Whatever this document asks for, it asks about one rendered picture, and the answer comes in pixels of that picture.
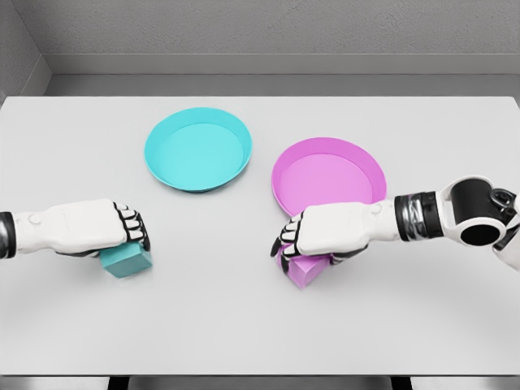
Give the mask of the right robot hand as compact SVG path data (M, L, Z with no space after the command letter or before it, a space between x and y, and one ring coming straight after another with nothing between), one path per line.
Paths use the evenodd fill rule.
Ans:
M271 247L280 256L284 271L298 256L331 255L338 263L361 253L370 242L365 220L369 206L341 202L309 206L284 225Z

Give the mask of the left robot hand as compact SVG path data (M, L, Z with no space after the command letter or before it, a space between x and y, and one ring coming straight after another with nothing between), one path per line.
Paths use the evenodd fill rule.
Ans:
M102 249L137 243L150 251L150 238L141 214L109 199L53 206L50 248L72 257L97 257Z

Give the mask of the pink block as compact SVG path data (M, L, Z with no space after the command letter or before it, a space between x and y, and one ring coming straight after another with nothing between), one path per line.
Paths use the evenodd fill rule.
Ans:
M306 288L331 265L331 255L298 256L289 261L285 275L299 288Z

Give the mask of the teal block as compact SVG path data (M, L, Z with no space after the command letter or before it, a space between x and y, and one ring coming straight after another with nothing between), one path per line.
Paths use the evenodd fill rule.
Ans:
M101 249L99 259L105 271L116 278L125 278L153 266L150 253L139 242Z

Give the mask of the pink plate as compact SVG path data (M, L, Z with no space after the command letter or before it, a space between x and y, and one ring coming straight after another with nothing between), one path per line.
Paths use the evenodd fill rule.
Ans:
M387 196L385 174L375 158L351 142L332 137L309 138L289 146L275 161L271 188L290 216L308 206L371 204Z

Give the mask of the teal plate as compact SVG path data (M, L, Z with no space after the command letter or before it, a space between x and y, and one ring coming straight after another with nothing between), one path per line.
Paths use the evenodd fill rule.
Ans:
M203 193L233 181L249 163L252 150L249 129L235 115L194 107L154 126L145 142L144 158L161 183Z

